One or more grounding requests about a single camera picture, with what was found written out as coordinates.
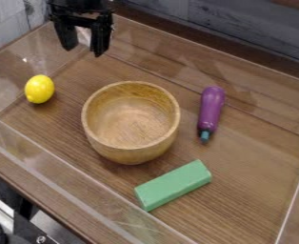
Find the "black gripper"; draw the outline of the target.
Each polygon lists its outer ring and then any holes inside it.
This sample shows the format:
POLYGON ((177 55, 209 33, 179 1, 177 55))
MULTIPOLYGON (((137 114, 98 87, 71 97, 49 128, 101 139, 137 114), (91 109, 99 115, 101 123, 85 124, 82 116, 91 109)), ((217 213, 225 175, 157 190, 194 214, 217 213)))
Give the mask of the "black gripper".
POLYGON ((66 51, 78 45, 77 27, 90 28, 90 51, 99 57, 109 49, 114 30, 113 10, 107 0, 46 0, 49 19, 66 51))

